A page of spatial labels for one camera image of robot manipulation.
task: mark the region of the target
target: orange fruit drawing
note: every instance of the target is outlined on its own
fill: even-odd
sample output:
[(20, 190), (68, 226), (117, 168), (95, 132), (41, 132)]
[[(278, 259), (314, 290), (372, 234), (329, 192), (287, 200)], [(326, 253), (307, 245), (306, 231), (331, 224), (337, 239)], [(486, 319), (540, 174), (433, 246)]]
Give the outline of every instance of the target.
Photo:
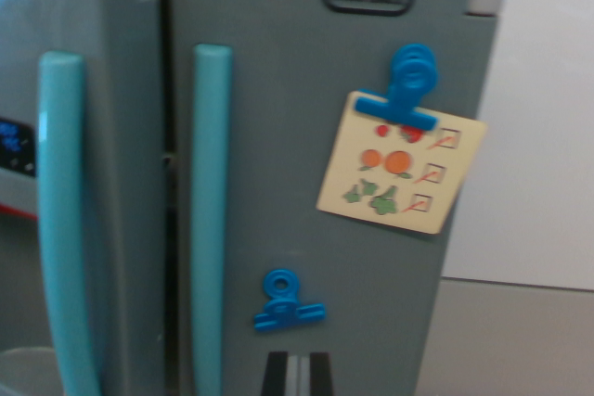
[(385, 162), (383, 163), (383, 167), (385, 167), (386, 171), (393, 173), (394, 175), (406, 172), (410, 169), (411, 165), (412, 157), (409, 153), (403, 151), (392, 152), (386, 157)]
[(361, 154), (361, 162), (368, 169), (377, 167), (381, 163), (381, 154), (377, 150), (371, 148)]

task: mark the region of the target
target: green vegetable drawing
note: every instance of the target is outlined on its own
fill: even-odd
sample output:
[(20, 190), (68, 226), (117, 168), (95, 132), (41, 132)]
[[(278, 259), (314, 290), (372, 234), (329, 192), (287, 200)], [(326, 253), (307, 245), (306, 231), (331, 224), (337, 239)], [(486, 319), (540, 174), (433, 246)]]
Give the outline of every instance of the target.
[(363, 196), (373, 195), (375, 194), (375, 191), (378, 190), (378, 185), (365, 181), (364, 179), (361, 179), (361, 184), (363, 185)]
[(357, 201), (361, 201), (358, 186), (354, 185), (351, 190), (349, 190), (346, 194), (343, 195), (343, 197), (349, 203), (357, 203)]
[(379, 215), (385, 215), (386, 213), (396, 213), (396, 203), (394, 201), (394, 195), (396, 193), (396, 186), (392, 185), (383, 194), (375, 197), (369, 203), (369, 206), (375, 209)]

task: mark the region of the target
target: red strawberry drawing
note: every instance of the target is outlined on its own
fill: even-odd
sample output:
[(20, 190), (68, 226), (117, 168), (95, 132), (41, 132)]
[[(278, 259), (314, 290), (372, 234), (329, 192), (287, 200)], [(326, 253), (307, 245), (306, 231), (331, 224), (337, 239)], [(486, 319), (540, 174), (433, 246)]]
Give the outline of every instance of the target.
[(409, 125), (400, 127), (400, 134), (409, 142), (416, 143), (423, 137), (423, 131)]
[(375, 133), (381, 136), (382, 138), (388, 134), (390, 128), (387, 125), (378, 125), (375, 128)]

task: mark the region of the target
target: toy refrigerator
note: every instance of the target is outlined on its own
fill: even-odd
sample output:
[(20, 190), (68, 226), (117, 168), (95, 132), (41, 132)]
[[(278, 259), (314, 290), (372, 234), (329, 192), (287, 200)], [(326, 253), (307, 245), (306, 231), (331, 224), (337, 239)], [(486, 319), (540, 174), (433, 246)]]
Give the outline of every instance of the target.
[(173, 0), (183, 395), (414, 393), (500, 1)]
[(162, 396), (157, 0), (0, 0), (0, 24), (0, 394)]

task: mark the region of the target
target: magnetic clip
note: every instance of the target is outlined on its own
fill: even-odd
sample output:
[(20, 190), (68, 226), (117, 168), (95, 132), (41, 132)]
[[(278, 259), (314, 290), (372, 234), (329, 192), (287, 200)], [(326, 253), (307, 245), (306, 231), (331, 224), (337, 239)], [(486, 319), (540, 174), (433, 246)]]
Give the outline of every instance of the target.
[(322, 303), (302, 306), (297, 299), (299, 279), (287, 269), (276, 269), (264, 279), (264, 291), (270, 297), (264, 312), (254, 317), (256, 331), (265, 332), (311, 324), (326, 318)]
[(405, 45), (392, 58), (390, 70), (390, 85), (385, 96), (361, 90), (384, 97), (387, 102), (359, 97), (355, 102), (355, 110), (424, 131), (433, 130), (437, 118), (415, 110), (423, 95), (431, 92), (437, 84), (433, 52), (422, 44)]

